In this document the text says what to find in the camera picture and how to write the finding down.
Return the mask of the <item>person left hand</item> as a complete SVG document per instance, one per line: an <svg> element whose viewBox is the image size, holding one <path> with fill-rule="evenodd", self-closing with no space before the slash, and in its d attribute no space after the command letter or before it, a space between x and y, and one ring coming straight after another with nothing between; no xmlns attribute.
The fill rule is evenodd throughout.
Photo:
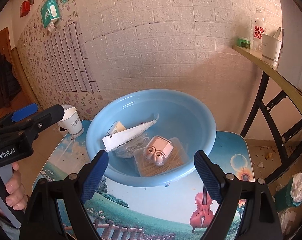
<svg viewBox="0 0 302 240"><path fill-rule="evenodd" d="M6 183L5 188L8 196L5 201L6 204L16 211L24 210L27 206L28 198L25 194L25 187L22 184L22 176L19 171L18 162L12 163L13 174Z"/></svg>

